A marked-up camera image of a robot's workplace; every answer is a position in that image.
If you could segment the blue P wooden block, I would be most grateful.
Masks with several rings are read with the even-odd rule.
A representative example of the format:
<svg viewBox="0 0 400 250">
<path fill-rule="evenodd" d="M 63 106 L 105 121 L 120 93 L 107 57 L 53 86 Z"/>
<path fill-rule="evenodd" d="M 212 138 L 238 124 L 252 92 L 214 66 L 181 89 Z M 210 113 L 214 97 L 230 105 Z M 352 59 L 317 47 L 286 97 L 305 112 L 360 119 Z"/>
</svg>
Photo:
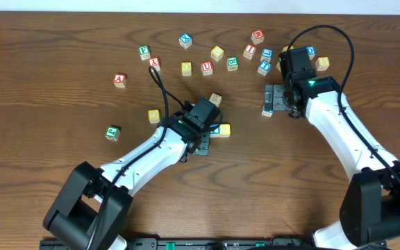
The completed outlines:
<svg viewBox="0 0 400 250">
<path fill-rule="evenodd" d="M 210 126 L 210 137 L 211 138 L 219 138 L 220 137 L 220 125 L 219 124 L 212 124 Z"/>
</svg>

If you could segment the yellow S wooden block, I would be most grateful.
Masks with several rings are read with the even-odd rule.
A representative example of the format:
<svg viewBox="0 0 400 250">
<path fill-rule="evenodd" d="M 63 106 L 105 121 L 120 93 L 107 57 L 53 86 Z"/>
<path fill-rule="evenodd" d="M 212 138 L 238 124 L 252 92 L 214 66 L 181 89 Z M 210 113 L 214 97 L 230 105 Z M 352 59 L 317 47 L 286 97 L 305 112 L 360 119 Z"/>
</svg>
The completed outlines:
<svg viewBox="0 0 400 250">
<path fill-rule="evenodd" d="M 231 125 L 230 124 L 221 124 L 219 126 L 219 136 L 222 138 L 227 138 L 231 135 Z"/>
</svg>

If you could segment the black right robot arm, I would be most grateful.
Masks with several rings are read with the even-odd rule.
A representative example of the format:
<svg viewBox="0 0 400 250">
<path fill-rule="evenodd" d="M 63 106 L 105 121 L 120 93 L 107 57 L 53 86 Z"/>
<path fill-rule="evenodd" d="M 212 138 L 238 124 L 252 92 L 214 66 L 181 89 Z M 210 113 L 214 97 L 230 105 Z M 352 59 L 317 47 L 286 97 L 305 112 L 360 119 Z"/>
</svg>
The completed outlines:
<svg viewBox="0 0 400 250">
<path fill-rule="evenodd" d="M 334 78 L 266 85 L 263 112 L 284 102 L 325 138 L 349 179 L 339 219 L 312 235 L 316 247 L 359 249 L 400 236 L 400 162 L 384 149 L 350 108 Z"/>
</svg>

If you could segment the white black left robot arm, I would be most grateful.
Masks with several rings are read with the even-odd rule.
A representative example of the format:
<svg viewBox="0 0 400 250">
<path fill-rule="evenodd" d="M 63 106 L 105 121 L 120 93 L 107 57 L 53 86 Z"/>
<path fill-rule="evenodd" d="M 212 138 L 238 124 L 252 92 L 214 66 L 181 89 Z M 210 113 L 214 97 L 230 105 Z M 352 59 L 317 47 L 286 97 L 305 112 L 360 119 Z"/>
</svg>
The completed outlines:
<svg viewBox="0 0 400 250">
<path fill-rule="evenodd" d="M 133 197 L 148 181 L 194 153 L 214 120 L 176 113 L 140 146 L 93 167 L 76 166 L 47 212 L 43 227 L 68 249 L 126 249 L 120 235 Z"/>
</svg>

